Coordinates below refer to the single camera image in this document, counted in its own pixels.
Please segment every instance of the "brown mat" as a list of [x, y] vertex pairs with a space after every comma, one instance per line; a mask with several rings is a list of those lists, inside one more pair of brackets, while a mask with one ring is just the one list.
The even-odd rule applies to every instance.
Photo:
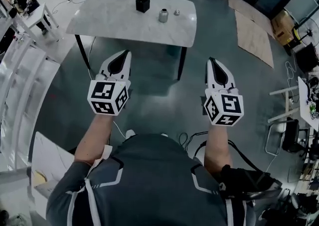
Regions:
[[242, 15], [247, 17], [248, 19], [254, 21], [259, 27], [261, 27], [264, 31], [266, 31], [269, 35], [274, 38], [273, 28], [270, 20], [260, 13], [253, 6], [249, 5], [247, 2], [243, 0], [229, 0], [229, 7], [234, 10], [237, 10]]
[[274, 68], [273, 54], [266, 31], [235, 10], [238, 46]]

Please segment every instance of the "box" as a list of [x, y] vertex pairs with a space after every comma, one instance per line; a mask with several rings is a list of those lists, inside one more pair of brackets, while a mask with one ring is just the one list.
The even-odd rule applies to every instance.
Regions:
[[136, 10], [145, 13], [150, 9], [151, 0], [136, 0]]
[[281, 11], [272, 19], [271, 24], [273, 26], [274, 36], [281, 45], [286, 45], [294, 39], [292, 31], [295, 23], [286, 11]]

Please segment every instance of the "green floor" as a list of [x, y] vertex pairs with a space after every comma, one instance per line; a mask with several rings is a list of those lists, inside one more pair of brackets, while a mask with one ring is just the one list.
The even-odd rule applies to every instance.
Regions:
[[[268, 96], [273, 90], [287, 87], [285, 62], [291, 61], [283, 47], [270, 38], [275, 69], [237, 46], [234, 10], [227, 0], [191, 0], [197, 12], [197, 32], [194, 46], [187, 51], [184, 71], [176, 81], [179, 48], [126, 40], [96, 38], [90, 63], [98, 71], [101, 63], [112, 54], [131, 50], [132, 94], [126, 108], [116, 118], [122, 131], [136, 133], [167, 133], [177, 141], [180, 133], [189, 135], [208, 130], [209, 120], [202, 115], [205, 63], [209, 57], [221, 61], [232, 72], [239, 93], [244, 98], [244, 117], [228, 128], [229, 138], [260, 169], [266, 170], [273, 159], [264, 151], [267, 119], [284, 110], [280, 96]], [[84, 44], [87, 52], [90, 44]], [[86, 100], [90, 78], [77, 45], [68, 53], [44, 100], [36, 131], [65, 149], [79, 143], [94, 114]], [[194, 138], [189, 145], [192, 156], [205, 136]], [[111, 144], [118, 145], [123, 137], [114, 127]], [[231, 150], [234, 167], [248, 166]], [[295, 168], [297, 155], [281, 151], [269, 169], [274, 177], [287, 183], [288, 169]], [[290, 181], [298, 179], [295, 170]]]

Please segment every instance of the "silver bottle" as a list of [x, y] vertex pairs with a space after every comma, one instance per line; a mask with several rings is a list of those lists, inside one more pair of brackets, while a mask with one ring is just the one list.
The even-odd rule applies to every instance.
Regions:
[[163, 8], [161, 11], [159, 11], [159, 21], [167, 22], [167, 20], [168, 20], [168, 11], [166, 8]]

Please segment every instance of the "small metal object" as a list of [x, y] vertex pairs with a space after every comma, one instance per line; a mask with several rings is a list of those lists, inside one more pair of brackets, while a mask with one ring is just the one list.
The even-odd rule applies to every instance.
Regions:
[[161, 11], [159, 11], [159, 21], [167, 22], [167, 20], [168, 20], [168, 11], [166, 8], [163, 8]]

